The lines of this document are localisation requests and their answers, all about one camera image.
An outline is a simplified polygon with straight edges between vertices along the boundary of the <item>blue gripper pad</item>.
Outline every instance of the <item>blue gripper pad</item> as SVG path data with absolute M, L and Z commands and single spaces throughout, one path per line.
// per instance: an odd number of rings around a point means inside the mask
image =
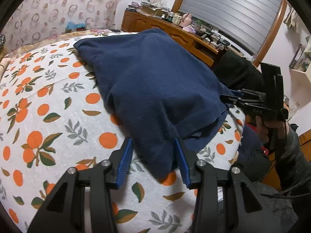
M 121 157 L 120 163 L 117 170 L 116 186 L 119 189 L 125 181 L 126 174 L 128 172 L 132 155 L 133 155 L 133 139 L 129 138 L 127 144 L 123 144 L 121 150 L 124 149 L 123 155 Z
M 181 178 L 183 179 L 183 183 L 187 186 L 187 188 L 189 188 L 191 184 L 190 170 L 178 138 L 174 139 L 174 152 L 181 173 Z

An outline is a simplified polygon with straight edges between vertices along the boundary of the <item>blue cloth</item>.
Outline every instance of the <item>blue cloth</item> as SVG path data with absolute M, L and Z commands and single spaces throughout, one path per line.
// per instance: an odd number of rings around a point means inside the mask
M 72 30 L 72 29 L 83 28 L 83 27 L 86 27 L 85 23 L 74 23 L 72 21 L 69 21 L 67 23 L 66 30 Z
M 85 38 L 74 47 L 94 67 L 105 106 L 123 121 L 156 178 L 172 170 L 175 137 L 198 152 L 227 115 L 219 96 L 230 90 L 160 29 Z

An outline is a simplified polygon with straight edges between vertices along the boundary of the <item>wooden cabinet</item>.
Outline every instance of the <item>wooden cabinet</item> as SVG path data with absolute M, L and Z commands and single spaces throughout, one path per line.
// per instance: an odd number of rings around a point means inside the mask
M 121 28 L 126 32 L 141 32 L 147 29 L 159 28 L 210 67 L 214 65 L 214 60 L 219 60 L 220 56 L 224 53 L 218 52 L 208 42 L 202 41 L 200 37 L 182 30 L 178 25 L 153 17 L 147 17 L 138 12 L 126 10 Z
M 179 33 L 178 31 L 171 30 L 169 35 L 173 40 L 175 40 L 177 43 L 179 43 L 183 48 L 185 48 L 188 51 L 193 44 L 192 38 L 182 33 Z
M 144 30 L 150 29 L 150 24 L 147 18 L 137 18 L 136 19 L 136 24 L 134 27 L 134 32 L 142 32 Z

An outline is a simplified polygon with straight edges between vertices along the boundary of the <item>window blind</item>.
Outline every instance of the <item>window blind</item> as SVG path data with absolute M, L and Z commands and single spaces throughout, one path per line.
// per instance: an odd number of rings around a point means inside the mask
M 179 10 L 219 28 L 257 53 L 280 3 L 281 0 L 183 0 Z

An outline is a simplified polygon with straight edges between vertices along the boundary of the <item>floral bedsheet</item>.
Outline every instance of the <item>floral bedsheet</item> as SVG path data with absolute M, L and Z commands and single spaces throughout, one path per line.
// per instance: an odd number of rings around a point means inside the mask
M 0 82 L 0 197 L 22 232 L 69 167 L 93 167 L 125 138 L 122 121 L 104 108 L 95 73 L 73 47 L 82 37 L 61 38 L 18 57 Z M 244 121 L 243 112 L 231 108 L 198 157 L 229 169 Z M 184 233 L 192 223 L 196 194 L 182 183 L 178 169 L 156 180 L 134 153 L 125 184 L 111 191 L 118 230 Z

